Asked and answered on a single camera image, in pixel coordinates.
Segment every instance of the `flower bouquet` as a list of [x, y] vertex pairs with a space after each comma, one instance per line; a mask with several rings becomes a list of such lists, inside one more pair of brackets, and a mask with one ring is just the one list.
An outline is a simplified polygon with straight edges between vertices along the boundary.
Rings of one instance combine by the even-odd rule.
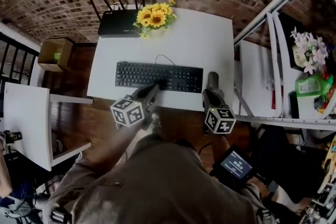
[[162, 34], [171, 25], [177, 16], [173, 13], [172, 6], [176, 3], [169, 0], [167, 3], [156, 3], [144, 6], [137, 15], [137, 21], [133, 25], [140, 28], [139, 35], [149, 38], [152, 31], [161, 29]]
[[308, 32], [298, 33], [296, 27], [291, 32], [291, 37], [295, 39], [293, 53], [297, 65], [303, 65], [304, 72], [309, 72], [310, 74], [317, 70], [324, 73], [323, 66], [326, 64], [325, 58], [328, 57], [328, 52], [324, 42], [322, 42], [322, 38], [317, 37], [317, 39], [314, 39], [312, 33]]

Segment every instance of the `black keyboard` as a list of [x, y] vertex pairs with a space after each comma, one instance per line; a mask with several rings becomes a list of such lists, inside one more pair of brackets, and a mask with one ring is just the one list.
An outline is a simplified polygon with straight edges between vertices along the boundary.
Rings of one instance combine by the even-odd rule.
[[116, 86], [139, 88], [160, 82], [161, 90], [202, 92], [203, 69], [148, 63], [118, 62]]

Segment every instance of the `gray shirt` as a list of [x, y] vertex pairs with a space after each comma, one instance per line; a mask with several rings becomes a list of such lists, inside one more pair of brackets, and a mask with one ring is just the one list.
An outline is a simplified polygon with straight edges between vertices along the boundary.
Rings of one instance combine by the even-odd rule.
[[71, 200], [72, 223], [256, 223], [248, 198], [210, 177], [194, 150], [172, 143], [136, 148], [100, 178], [81, 160], [51, 196], [44, 223]]

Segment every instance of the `white vase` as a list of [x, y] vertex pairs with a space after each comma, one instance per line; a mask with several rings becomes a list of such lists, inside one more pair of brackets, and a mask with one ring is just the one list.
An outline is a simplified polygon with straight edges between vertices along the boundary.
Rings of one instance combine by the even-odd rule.
[[159, 39], [162, 38], [163, 35], [167, 32], [167, 28], [161, 27], [158, 30], [151, 30], [148, 32], [148, 37], [151, 39]]
[[293, 48], [293, 55], [294, 55], [295, 64], [298, 67], [305, 68], [305, 62], [307, 62], [306, 56], [299, 53], [299, 47], [298, 46], [293, 45], [292, 48]]

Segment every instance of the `screen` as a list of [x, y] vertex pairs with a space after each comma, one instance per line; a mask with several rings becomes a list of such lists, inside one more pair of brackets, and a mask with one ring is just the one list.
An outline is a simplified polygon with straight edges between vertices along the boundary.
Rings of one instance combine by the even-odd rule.
[[226, 170], [233, 174], [238, 179], [242, 179], [252, 170], [250, 166], [242, 157], [240, 157], [235, 151], [232, 151], [230, 155], [223, 160], [222, 165]]

